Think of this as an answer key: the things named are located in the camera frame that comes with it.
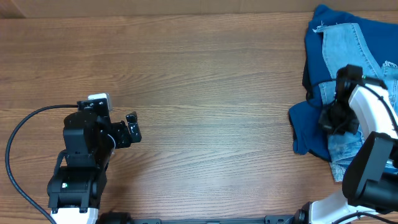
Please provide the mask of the light blue jeans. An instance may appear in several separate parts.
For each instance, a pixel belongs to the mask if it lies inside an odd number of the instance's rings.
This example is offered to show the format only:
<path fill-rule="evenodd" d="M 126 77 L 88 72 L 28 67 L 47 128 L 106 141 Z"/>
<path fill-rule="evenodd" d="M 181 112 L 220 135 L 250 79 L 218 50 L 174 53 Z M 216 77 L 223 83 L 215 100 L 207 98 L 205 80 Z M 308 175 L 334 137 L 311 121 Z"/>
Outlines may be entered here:
<path fill-rule="evenodd" d="M 364 35 L 359 24 L 345 23 L 322 27 L 315 31 L 323 35 L 322 56 L 331 78 L 346 65 L 363 68 L 363 73 L 384 81 L 389 101 L 397 110 L 397 35 L 382 35 L 372 30 Z M 364 142 L 361 129 L 356 134 L 328 136 L 328 151 L 331 156 L 331 173 L 334 181 L 343 180 L 346 168 Z"/>

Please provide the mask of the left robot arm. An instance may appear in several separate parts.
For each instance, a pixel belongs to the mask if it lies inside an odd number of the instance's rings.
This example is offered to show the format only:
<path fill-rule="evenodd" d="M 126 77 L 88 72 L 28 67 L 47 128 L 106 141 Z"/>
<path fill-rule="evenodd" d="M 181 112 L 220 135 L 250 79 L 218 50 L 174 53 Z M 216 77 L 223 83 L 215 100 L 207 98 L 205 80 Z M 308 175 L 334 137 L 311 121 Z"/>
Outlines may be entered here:
<path fill-rule="evenodd" d="M 111 123 L 108 116 L 78 111 L 64 125 L 66 148 L 47 186 L 51 217 L 56 223 L 96 223 L 111 155 L 142 139 L 137 114 Z"/>

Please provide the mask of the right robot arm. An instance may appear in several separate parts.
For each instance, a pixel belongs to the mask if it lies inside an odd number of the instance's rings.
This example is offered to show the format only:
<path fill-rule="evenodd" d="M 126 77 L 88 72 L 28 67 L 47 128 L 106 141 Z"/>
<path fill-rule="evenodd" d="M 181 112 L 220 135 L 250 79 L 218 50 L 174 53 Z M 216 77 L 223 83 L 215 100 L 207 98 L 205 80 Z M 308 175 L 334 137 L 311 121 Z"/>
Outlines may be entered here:
<path fill-rule="evenodd" d="M 387 161 L 397 165 L 397 115 L 386 84 L 367 77 L 363 69 L 347 65 L 338 70 L 334 100 L 323 106 L 318 120 L 328 134 L 356 133 L 365 142 L 348 166 L 342 189 L 323 200 L 309 202 L 288 223 L 350 223 L 397 211 L 397 175 L 385 172 Z"/>

